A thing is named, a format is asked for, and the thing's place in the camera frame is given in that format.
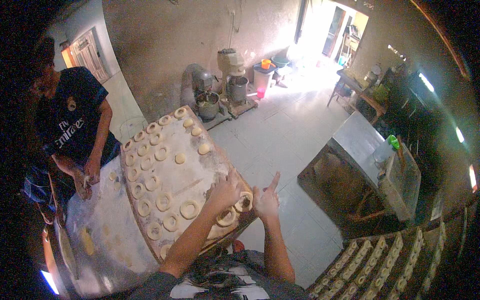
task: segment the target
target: fly emirates logo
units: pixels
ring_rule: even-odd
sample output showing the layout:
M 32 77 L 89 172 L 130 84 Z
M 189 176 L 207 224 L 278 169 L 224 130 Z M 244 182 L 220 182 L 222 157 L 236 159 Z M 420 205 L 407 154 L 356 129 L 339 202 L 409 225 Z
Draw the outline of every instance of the fly emirates logo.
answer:
M 73 125 L 68 124 L 67 121 L 62 121 L 59 123 L 60 129 L 63 131 L 63 134 L 58 140 L 55 140 L 55 144 L 61 149 L 63 147 L 63 144 L 65 144 L 77 131 L 80 129 L 83 125 L 85 124 L 84 120 L 82 118 L 79 118 Z

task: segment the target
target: person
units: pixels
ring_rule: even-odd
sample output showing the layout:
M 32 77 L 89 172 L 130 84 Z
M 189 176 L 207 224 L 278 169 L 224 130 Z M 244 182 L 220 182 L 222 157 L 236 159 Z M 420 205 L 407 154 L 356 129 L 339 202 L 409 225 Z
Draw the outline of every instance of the person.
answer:
M 73 178 L 82 199 L 90 199 L 89 186 L 100 181 L 100 168 L 120 151 L 120 142 L 109 131 L 108 92 L 85 67 L 55 71 L 54 55 L 54 40 L 47 36 L 34 55 L 36 130 L 47 157 Z
M 280 172 L 262 197 L 259 189 L 253 188 L 253 210 L 265 229 L 265 252 L 243 250 L 220 258 L 196 259 L 216 216 L 240 197 L 234 174 L 231 169 L 226 178 L 212 184 L 197 218 L 173 243 L 159 271 L 132 292 L 131 300 L 308 298 L 306 291 L 295 285 L 295 272 L 280 231 L 275 192 Z

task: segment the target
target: wooden door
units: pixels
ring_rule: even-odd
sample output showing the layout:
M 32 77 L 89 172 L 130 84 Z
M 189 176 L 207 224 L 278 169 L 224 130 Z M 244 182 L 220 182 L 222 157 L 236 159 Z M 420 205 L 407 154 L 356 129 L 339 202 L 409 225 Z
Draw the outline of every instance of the wooden door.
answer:
M 338 6 L 335 8 L 335 12 L 333 14 L 332 23 L 330 24 L 330 29 L 328 30 L 328 36 L 325 41 L 324 49 L 322 53 L 328 57 L 332 55 L 333 48 L 335 47 L 336 39 L 338 38 L 338 34 L 340 33 L 340 29 L 342 28 L 343 19 L 347 14 L 346 11 L 339 8 Z
M 92 30 L 77 39 L 71 48 L 73 48 L 73 59 L 77 66 L 86 67 L 101 84 L 109 79 L 100 60 Z

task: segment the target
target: fluorescent light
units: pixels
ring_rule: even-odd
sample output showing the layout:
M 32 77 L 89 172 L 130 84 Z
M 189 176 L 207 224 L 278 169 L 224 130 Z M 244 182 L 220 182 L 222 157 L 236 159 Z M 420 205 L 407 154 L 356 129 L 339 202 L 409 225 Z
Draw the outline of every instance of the fluorescent light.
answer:
M 460 128 L 458 128 L 458 127 L 455 128 L 455 131 L 456 131 L 456 136 L 458 137 L 458 140 L 459 140 L 461 143 L 463 143 L 463 141 L 464 141 L 465 139 L 463 138 L 463 134 L 462 134 L 462 132 L 460 131 Z
M 475 179 L 475 170 L 473 169 L 473 165 L 470 165 L 470 184 L 472 185 L 472 192 L 477 190 L 477 180 Z
M 427 86 L 427 88 L 433 93 L 433 85 L 428 82 L 427 77 L 425 77 L 422 73 L 419 74 L 419 77 L 422 79 L 423 83 Z
M 53 292 L 55 294 L 59 294 L 59 290 L 57 290 L 57 287 L 55 286 L 55 282 L 53 282 L 53 277 L 52 277 L 52 274 L 50 274 L 49 272 L 45 272 L 45 271 L 41 271 L 42 272 L 42 275 L 43 277 L 45 277 L 45 279 L 47 280 L 48 284 L 50 285 L 50 287 L 52 288 Z

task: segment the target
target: dark t-shirt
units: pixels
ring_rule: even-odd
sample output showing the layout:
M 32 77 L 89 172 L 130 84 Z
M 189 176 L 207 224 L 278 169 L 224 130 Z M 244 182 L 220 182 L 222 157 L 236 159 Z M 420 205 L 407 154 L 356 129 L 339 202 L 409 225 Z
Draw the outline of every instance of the dark t-shirt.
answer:
M 269 278 L 245 251 L 204 261 L 182 278 L 158 272 L 140 285 L 130 299 L 308 299 L 295 284 Z
M 59 154 L 83 167 L 95 144 L 100 121 L 98 108 L 108 92 L 85 67 L 61 71 L 52 99 L 42 97 L 36 115 L 38 133 L 48 156 Z M 102 159 L 119 142 L 108 132 Z

